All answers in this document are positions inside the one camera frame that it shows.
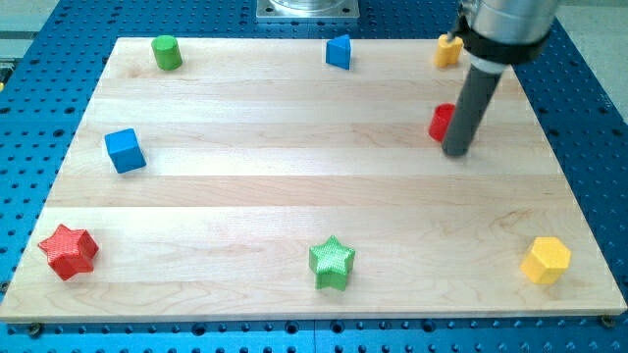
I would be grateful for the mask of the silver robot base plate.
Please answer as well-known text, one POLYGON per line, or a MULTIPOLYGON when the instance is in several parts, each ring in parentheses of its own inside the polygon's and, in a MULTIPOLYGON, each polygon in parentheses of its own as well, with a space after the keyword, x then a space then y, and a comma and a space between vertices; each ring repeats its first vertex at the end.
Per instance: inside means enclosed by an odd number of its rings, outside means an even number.
POLYGON ((358 0, 257 0, 258 19, 357 19, 358 0))

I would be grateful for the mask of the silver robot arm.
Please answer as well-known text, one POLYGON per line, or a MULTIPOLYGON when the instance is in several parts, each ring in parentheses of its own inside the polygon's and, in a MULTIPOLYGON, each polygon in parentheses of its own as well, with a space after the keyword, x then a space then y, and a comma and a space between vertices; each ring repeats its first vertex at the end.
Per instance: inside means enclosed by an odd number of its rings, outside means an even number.
POLYGON ((497 75, 540 56, 558 5, 558 0, 460 0, 446 38, 460 38, 471 65, 497 75))

